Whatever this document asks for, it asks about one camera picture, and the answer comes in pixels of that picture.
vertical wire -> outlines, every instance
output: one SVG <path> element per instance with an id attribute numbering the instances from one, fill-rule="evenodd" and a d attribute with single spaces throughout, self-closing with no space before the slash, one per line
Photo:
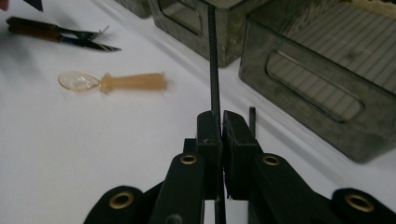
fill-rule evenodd
<path id="1" fill-rule="evenodd" d="M 221 136 L 220 120 L 220 99 L 219 99 L 219 67 L 218 67 L 218 44 L 216 36 L 216 8 L 212 5 L 207 7 L 208 27 L 209 27 L 209 53 L 210 53 L 210 92 L 212 113 L 218 126 L 219 135 Z M 215 199 L 215 220 L 216 224 L 225 224 L 225 197 L 223 173 L 219 175 L 217 198 Z"/>
<path id="2" fill-rule="evenodd" d="M 210 91 L 212 112 L 215 122 L 221 130 L 220 121 L 220 97 L 219 97 L 219 68 L 218 68 L 218 44 L 216 38 L 216 12 L 215 7 L 208 5 L 208 25 L 209 25 L 209 53 L 210 53 Z"/>
<path id="3" fill-rule="evenodd" d="M 251 134 L 256 138 L 256 107 L 251 107 L 248 111 L 248 127 Z"/>

